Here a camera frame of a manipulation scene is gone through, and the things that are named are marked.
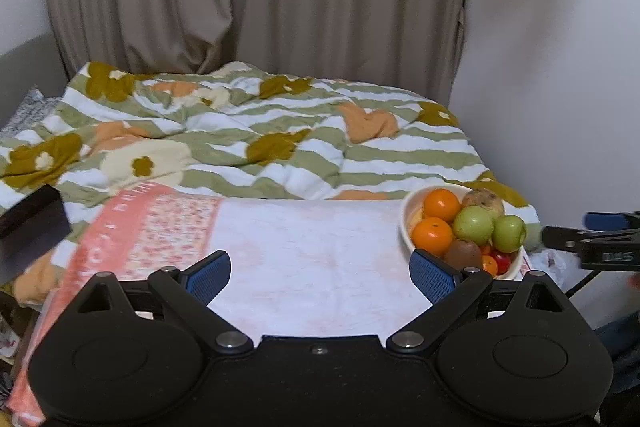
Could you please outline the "brown kiwi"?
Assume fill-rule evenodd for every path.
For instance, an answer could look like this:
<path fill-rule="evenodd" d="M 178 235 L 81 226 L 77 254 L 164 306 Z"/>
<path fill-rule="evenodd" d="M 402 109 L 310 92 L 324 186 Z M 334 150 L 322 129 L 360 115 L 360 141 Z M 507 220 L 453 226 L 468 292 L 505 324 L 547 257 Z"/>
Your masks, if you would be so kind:
<path fill-rule="evenodd" d="M 442 260 L 459 271 L 467 267 L 483 268 L 483 254 L 480 247 L 469 239 L 455 239 L 442 256 Z"/>

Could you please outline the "small orange mandarin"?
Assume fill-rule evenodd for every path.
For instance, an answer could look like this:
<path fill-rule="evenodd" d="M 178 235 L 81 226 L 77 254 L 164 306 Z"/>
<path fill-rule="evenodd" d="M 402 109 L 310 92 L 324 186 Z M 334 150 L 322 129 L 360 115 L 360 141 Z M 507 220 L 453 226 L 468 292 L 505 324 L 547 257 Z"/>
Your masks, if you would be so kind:
<path fill-rule="evenodd" d="M 498 263 L 491 255 L 484 255 L 482 257 L 483 270 L 488 272 L 492 277 L 498 275 Z"/>

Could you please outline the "red cherry tomato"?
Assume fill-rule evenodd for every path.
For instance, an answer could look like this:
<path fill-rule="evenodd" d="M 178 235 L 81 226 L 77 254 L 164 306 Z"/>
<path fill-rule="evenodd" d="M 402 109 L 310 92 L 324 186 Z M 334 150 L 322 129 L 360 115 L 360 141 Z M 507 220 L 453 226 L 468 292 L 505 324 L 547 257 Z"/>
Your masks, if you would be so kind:
<path fill-rule="evenodd" d="M 511 266 L 511 255 L 502 253 L 501 251 L 491 251 L 491 257 L 494 258 L 497 265 L 497 274 L 503 275 L 509 271 Z"/>

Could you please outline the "large green apple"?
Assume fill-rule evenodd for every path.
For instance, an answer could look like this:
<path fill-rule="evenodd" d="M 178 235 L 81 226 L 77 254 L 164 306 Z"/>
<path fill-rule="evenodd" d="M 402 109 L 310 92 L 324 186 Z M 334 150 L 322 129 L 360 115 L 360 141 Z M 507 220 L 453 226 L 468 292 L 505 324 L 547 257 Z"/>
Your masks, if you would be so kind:
<path fill-rule="evenodd" d="M 477 246 L 484 246 L 494 231 L 494 218 L 480 206 L 464 207 L 454 218 L 452 231 L 457 239 L 467 239 Z"/>

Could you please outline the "small green apple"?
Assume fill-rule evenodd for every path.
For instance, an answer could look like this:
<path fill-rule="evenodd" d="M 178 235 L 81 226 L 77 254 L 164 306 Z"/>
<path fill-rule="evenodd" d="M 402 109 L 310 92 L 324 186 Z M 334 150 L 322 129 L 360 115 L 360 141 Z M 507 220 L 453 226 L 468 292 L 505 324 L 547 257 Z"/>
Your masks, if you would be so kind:
<path fill-rule="evenodd" d="M 498 218 L 492 232 L 492 245 L 505 254 L 518 251 L 526 239 L 526 224 L 518 216 L 507 215 Z"/>

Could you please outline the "white plastic bag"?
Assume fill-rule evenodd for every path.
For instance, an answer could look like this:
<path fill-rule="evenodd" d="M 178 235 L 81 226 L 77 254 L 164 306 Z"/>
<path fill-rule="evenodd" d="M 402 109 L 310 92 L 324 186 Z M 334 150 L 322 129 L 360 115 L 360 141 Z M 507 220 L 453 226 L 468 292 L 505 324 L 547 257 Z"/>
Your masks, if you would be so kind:
<path fill-rule="evenodd" d="M 567 263 L 561 251 L 549 248 L 538 249 L 529 253 L 528 259 L 533 270 L 546 272 L 559 288 L 564 287 Z"/>

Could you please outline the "pink floral table cloth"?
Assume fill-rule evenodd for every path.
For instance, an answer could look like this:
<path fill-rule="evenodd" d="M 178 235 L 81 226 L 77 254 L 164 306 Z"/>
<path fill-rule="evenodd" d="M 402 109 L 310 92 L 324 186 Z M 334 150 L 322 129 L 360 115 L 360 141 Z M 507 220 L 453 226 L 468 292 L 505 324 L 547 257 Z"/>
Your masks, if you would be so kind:
<path fill-rule="evenodd" d="M 99 207 L 78 246 L 58 247 L 63 278 L 35 334 L 93 273 L 143 280 L 225 251 L 230 281 L 212 309 L 250 338 L 384 338 L 428 306 L 410 281 L 400 218 L 397 200 L 218 198 L 143 183 Z"/>

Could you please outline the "large orange mandarin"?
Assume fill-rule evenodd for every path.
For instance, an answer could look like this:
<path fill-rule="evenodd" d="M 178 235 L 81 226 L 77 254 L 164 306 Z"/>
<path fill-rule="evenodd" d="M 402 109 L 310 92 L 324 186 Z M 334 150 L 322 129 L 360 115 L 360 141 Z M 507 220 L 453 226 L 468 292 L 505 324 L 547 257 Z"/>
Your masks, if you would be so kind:
<path fill-rule="evenodd" d="M 422 218 L 438 218 L 447 223 L 454 221 L 461 210 L 458 196 L 446 188 L 428 192 L 422 202 Z"/>

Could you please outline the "brownish old apple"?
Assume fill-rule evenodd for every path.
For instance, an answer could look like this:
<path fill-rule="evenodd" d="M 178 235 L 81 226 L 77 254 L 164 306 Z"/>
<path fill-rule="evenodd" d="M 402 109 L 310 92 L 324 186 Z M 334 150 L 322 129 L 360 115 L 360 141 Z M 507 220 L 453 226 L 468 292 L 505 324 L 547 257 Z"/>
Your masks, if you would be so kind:
<path fill-rule="evenodd" d="M 504 215 L 503 200 L 494 191 L 489 188 L 476 188 L 469 191 L 462 198 L 461 206 L 463 208 L 477 206 L 486 210 L 491 218 L 499 219 Z"/>

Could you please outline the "green striped floral duvet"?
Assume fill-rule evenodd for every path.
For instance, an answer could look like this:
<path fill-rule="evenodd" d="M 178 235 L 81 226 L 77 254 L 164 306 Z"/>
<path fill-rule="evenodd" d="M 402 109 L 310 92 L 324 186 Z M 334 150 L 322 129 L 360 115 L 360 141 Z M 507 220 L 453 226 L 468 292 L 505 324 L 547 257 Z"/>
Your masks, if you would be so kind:
<path fill-rule="evenodd" d="M 14 298 L 46 299 L 105 203 L 145 181 L 186 193 L 262 199 L 400 199 L 449 182 L 499 195 L 500 183 L 448 108 L 415 93 L 343 79 L 273 75 L 232 62 L 205 75 L 79 69 L 51 112 L 1 139 L 1 205 L 44 184 L 62 195 L 70 234 L 18 272 Z"/>

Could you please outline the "grey patterned pillow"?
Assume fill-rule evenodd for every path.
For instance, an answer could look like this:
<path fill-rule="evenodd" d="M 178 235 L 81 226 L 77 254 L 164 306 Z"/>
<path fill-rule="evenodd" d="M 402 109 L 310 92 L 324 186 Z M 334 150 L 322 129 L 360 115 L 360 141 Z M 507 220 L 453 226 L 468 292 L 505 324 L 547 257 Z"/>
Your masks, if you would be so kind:
<path fill-rule="evenodd" d="M 2 138 L 15 138 L 20 132 L 42 121 L 53 112 L 60 101 L 59 96 L 48 98 L 37 87 L 30 88 L 9 121 L 2 127 Z"/>

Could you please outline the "grey sofa headboard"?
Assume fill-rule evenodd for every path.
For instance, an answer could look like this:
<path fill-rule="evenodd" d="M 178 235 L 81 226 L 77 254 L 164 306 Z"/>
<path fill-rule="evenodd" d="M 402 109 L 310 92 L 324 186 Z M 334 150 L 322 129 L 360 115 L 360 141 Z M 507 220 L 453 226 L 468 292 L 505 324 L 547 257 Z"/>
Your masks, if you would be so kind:
<path fill-rule="evenodd" d="M 46 97 L 62 95 L 68 76 L 55 38 L 45 34 L 1 57 L 1 124 L 15 114 L 28 91 L 38 88 Z"/>

